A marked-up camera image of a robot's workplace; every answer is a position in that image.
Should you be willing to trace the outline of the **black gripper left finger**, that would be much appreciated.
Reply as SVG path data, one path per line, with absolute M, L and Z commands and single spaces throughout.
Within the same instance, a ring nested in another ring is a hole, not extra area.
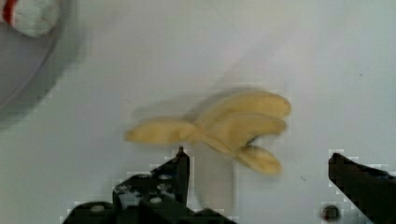
M 209 208 L 191 210 L 189 179 L 190 157 L 181 147 L 172 160 L 149 174 L 119 183 L 110 203 L 82 203 L 62 224 L 236 224 Z

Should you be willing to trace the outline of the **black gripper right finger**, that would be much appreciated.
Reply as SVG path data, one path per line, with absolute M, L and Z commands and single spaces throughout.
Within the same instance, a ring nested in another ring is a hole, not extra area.
M 395 176 L 333 153 L 328 177 L 373 224 L 395 224 Z

